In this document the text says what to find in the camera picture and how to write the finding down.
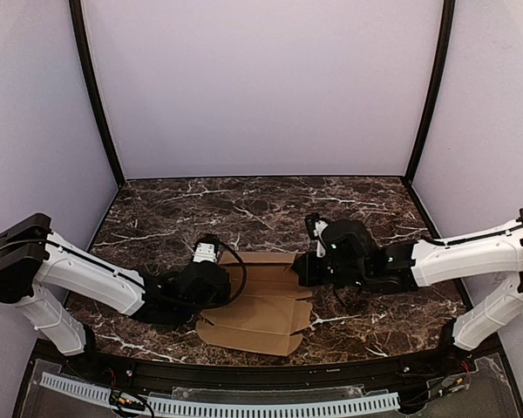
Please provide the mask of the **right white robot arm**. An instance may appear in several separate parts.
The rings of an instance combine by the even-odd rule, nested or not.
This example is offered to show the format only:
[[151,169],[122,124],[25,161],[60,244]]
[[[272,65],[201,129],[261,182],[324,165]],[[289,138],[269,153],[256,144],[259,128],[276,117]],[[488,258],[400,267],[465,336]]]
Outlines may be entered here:
[[478,233],[388,246],[379,246],[357,220],[330,221],[312,213],[305,225],[316,250],[297,256],[293,263],[302,287],[332,285],[397,294],[453,279],[507,273],[482,302],[444,326],[448,345],[467,352],[523,314],[523,208],[517,219]]

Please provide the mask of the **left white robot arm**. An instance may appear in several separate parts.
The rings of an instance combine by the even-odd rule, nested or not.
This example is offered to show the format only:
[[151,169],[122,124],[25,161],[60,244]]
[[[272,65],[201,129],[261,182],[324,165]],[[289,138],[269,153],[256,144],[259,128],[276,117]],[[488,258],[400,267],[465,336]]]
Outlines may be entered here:
[[208,234],[184,269],[151,275],[83,251],[51,229],[49,216],[35,213],[0,233],[0,303],[16,307],[62,355],[88,354],[95,349],[93,331],[66,311],[50,286],[142,323],[178,326],[240,295],[217,263],[222,246]]

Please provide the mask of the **brown cardboard box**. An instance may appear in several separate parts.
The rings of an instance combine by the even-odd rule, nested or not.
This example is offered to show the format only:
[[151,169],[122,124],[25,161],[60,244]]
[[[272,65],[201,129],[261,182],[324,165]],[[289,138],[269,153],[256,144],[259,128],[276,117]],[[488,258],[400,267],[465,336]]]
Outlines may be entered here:
[[299,285],[295,253],[240,252],[247,283],[225,307],[205,310],[196,333],[209,345],[257,354],[288,356],[310,325],[312,291]]

